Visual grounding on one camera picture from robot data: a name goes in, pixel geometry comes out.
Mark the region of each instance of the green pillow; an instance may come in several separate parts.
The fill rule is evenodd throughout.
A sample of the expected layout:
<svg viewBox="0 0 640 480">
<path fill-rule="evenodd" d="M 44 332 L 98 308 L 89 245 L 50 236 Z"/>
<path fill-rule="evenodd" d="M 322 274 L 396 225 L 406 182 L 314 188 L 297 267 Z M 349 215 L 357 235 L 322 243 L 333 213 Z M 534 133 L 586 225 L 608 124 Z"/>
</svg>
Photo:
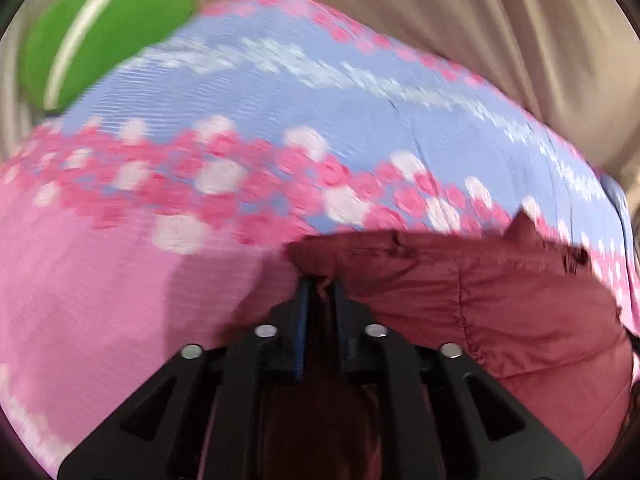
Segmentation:
<svg viewBox="0 0 640 480">
<path fill-rule="evenodd" d="M 58 0 L 21 46 L 22 89 L 34 105 L 60 112 L 192 11 L 193 0 Z"/>
</svg>

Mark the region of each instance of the dark red puffer jacket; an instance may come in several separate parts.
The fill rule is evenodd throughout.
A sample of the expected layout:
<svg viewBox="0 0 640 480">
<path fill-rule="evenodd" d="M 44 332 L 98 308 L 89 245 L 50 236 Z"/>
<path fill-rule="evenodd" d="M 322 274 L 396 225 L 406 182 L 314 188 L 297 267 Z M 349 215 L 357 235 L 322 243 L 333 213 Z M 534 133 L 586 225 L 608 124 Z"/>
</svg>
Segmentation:
<svg viewBox="0 0 640 480">
<path fill-rule="evenodd" d="M 350 298 L 412 344 L 461 345 L 580 458 L 587 475 L 611 450 L 632 381 L 616 302 L 584 250 L 544 241 L 524 213 L 503 237 L 354 233 L 307 238 L 287 251 L 304 275 L 340 276 Z M 270 405 L 267 432 L 278 444 L 267 446 L 266 477 L 298 478 L 275 465 L 296 456 L 300 478 L 375 478 L 373 404 L 317 355 L 310 361 L 304 394 L 283 392 Z"/>
</svg>

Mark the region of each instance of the pink fabric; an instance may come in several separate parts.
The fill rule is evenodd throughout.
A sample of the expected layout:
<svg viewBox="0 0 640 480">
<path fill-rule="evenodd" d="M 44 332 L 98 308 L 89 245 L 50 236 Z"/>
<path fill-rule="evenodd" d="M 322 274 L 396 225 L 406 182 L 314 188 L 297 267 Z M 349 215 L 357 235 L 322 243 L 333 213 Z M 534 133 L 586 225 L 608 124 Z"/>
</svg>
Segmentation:
<svg viewBox="0 0 640 480">
<path fill-rule="evenodd" d="M 241 246 L 229 229 L 181 256 L 150 243 L 148 209 L 96 229 L 32 199 L 2 186 L 0 211 L 11 214 L 0 217 L 0 400 L 52 474 L 180 346 L 221 345 L 293 292 L 296 273 L 283 258 Z"/>
</svg>

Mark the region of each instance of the beige fabric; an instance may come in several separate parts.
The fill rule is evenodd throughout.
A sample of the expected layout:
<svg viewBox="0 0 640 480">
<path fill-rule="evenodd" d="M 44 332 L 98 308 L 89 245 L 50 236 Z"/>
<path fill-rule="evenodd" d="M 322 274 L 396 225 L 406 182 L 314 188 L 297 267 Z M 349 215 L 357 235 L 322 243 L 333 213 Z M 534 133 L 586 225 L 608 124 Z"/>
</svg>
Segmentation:
<svg viewBox="0 0 640 480">
<path fill-rule="evenodd" d="M 25 34 L 55 0 L 25 0 L 0 40 L 0 163 L 15 155 L 42 119 L 18 88 L 18 50 Z"/>
</svg>

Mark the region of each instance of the metal screw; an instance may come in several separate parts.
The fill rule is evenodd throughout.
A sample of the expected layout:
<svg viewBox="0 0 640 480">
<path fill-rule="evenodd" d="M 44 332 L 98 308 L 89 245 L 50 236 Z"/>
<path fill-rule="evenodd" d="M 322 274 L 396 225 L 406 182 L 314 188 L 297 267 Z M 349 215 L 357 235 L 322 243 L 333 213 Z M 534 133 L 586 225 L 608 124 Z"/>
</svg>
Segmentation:
<svg viewBox="0 0 640 480">
<path fill-rule="evenodd" d="M 444 355 L 444 357 L 455 359 L 462 355 L 462 348 L 455 343 L 444 343 L 444 345 L 440 347 L 440 353 Z"/>
<path fill-rule="evenodd" d="M 278 333 L 278 329 L 273 325 L 260 325 L 254 330 L 258 337 L 273 337 Z"/>
<path fill-rule="evenodd" d="M 185 359 L 196 359 L 202 355 L 202 346 L 187 345 L 180 350 L 180 355 Z"/>
<path fill-rule="evenodd" d="M 388 330 L 384 325 L 373 323 L 364 328 L 364 333 L 369 337 L 384 337 L 388 333 Z"/>
</svg>

